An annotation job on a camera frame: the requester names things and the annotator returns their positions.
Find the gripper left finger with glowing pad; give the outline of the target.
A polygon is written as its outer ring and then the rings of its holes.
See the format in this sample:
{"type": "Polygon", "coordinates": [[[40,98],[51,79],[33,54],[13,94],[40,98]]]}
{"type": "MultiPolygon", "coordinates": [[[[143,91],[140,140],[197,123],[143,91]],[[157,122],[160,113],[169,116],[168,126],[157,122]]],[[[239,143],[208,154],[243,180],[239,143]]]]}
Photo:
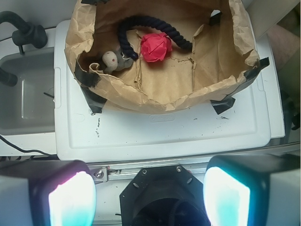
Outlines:
{"type": "Polygon", "coordinates": [[[82,161],[3,161],[2,226],[91,226],[96,187],[82,161]]]}

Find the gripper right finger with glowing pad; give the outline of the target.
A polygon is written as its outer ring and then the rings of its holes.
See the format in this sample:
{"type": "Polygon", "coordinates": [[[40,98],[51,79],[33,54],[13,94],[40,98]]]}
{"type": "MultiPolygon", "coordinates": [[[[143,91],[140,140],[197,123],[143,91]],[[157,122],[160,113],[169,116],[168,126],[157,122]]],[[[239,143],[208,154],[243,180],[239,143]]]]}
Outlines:
{"type": "Polygon", "coordinates": [[[207,165],[203,197],[213,226],[299,226],[301,158],[216,155],[207,165]]]}

